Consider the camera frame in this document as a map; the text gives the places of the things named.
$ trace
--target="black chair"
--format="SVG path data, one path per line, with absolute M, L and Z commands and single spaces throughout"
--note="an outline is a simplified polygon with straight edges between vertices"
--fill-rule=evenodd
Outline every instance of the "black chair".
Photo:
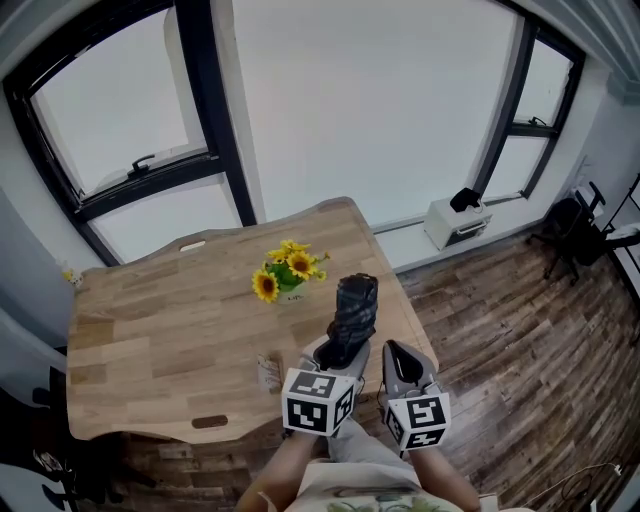
M 603 205 L 607 203 L 598 187 L 592 181 L 589 182 L 589 185 L 593 190 L 591 204 L 587 204 L 582 194 L 576 191 L 575 199 L 569 197 L 553 205 L 547 216 L 548 224 L 553 233 L 552 238 L 536 234 L 527 238 L 527 244 L 531 244 L 531 240 L 535 238 L 546 245 L 554 247 L 556 250 L 551 266 L 544 273 L 545 279 L 551 277 L 551 272 L 553 272 L 558 261 L 562 259 L 573 274 L 573 279 L 569 284 L 574 286 L 580 279 L 574 259 L 584 260 L 583 253 L 585 252 L 597 251 L 601 253 L 600 246 L 602 245 L 603 237 L 593 225 L 595 218 L 593 212 L 599 203 Z
M 0 388 L 2 411 L 2 442 L 0 464 L 27 469 L 60 481 L 60 475 L 52 474 L 33 457 L 34 450 L 46 450 L 51 437 L 51 414 L 46 407 L 31 407 Z
M 74 438 L 69 430 L 66 400 L 66 376 L 50 368 L 49 389 L 35 389 L 34 402 L 50 408 L 52 441 L 47 452 L 64 468 L 60 479 L 65 494 L 55 494 L 43 489 L 49 501 L 61 510 L 64 501 L 71 510 L 77 510 L 76 499 L 90 499 L 97 504 L 120 503 L 122 495 L 114 491 L 111 477 L 119 474 L 127 480 L 135 481 L 147 487 L 155 487 L 156 482 L 123 464 L 118 459 L 119 434 L 108 434 L 91 441 Z

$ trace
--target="wooden table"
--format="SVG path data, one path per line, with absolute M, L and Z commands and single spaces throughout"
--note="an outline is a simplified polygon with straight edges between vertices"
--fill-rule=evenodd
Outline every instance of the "wooden table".
M 313 244 L 312 253 L 329 251 L 329 277 L 311 283 L 299 303 L 267 304 L 254 295 L 251 275 L 264 253 L 288 238 Z M 198 241 L 206 243 L 181 251 Z M 296 364 L 332 320 L 338 280 L 356 272 L 380 282 L 364 391 L 378 391 L 388 339 L 421 349 L 437 366 L 409 300 L 349 198 L 268 224 L 203 231 L 127 265 L 85 272 L 68 348 L 72 434 L 91 439 L 129 431 L 205 443 L 237 439 L 278 418 L 280 395 L 261 389 L 257 356 L 277 353 Z

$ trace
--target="chair wheel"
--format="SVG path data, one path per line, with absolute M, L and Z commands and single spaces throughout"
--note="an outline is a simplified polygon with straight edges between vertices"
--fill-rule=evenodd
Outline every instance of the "chair wheel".
M 111 503 L 122 503 L 124 501 L 124 496 L 120 493 L 114 492 L 109 494 L 109 501 Z

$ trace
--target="shirt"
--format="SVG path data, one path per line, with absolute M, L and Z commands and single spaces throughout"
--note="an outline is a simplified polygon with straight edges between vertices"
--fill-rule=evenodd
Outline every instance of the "shirt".
M 286 512 L 462 512 L 425 492 L 413 471 L 372 463 L 307 466 Z M 269 512 L 277 512 L 269 502 Z

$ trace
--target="window handle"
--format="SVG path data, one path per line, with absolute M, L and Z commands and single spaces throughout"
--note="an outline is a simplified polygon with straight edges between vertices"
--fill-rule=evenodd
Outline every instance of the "window handle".
M 141 158 L 138 158 L 135 162 L 131 164 L 131 167 L 133 167 L 133 169 L 127 173 L 127 176 L 132 177 L 132 176 L 138 176 L 146 173 L 149 170 L 149 166 L 147 164 L 142 164 L 142 165 L 138 165 L 138 164 L 140 162 L 144 162 L 145 160 L 149 160 L 149 158 L 155 158 L 155 156 L 156 155 L 146 155 Z
M 538 121 L 540 122 L 540 124 L 543 124 L 544 126 L 547 126 L 547 123 L 545 123 L 542 119 L 540 119 L 539 117 L 532 117 L 531 119 L 529 119 L 529 121 L 527 121 L 531 126 L 538 126 Z

